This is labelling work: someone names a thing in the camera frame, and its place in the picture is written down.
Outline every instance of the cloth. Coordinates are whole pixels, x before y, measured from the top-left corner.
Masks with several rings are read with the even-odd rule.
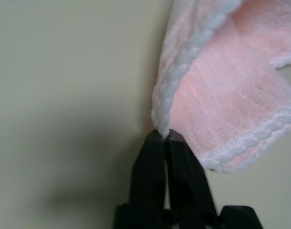
[[[232,173],[291,130],[291,0],[175,0],[151,113],[205,168]]]

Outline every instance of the pink towel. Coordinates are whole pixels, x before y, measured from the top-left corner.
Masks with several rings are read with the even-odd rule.
[[[291,130],[291,0],[175,0],[152,120],[206,168],[232,173]]]

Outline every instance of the towel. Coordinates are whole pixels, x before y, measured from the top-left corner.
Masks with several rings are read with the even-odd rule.
[[[153,92],[163,136],[233,173],[291,130],[291,0],[174,0]]]

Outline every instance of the black plastic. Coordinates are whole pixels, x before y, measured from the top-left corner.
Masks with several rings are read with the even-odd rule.
[[[171,209],[163,209],[166,169]],[[152,131],[134,164],[129,203],[113,229],[263,229],[253,208],[225,206],[217,215],[205,172],[184,138]]]

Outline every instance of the beige wall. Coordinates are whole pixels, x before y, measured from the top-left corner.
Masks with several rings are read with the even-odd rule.
[[[108,229],[151,129],[171,0],[0,0],[0,229]],[[283,70],[291,81],[291,67]],[[291,228],[291,133],[216,204]]]

